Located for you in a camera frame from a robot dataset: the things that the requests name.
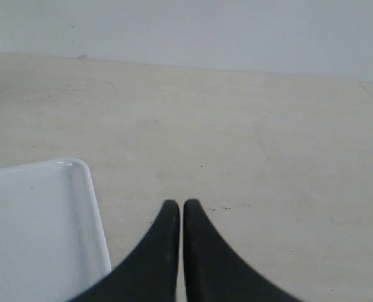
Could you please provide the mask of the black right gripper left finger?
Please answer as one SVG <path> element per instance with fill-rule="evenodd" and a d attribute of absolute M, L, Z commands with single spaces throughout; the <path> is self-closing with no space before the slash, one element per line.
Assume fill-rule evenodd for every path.
<path fill-rule="evenodd" d="M 106 277 L 73 301 L 175 301 L 179 265 L 180 211 L 163 202 L 147 233 Z"/>

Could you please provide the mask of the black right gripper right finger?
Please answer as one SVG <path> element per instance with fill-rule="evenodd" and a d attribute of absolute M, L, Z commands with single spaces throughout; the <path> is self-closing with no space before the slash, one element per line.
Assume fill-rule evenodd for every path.
<path fill-rule="evenodd" d="M 294 301 L 226 243 L 201 203 L 184 203 L 183 262 L 188 301 Z"/>

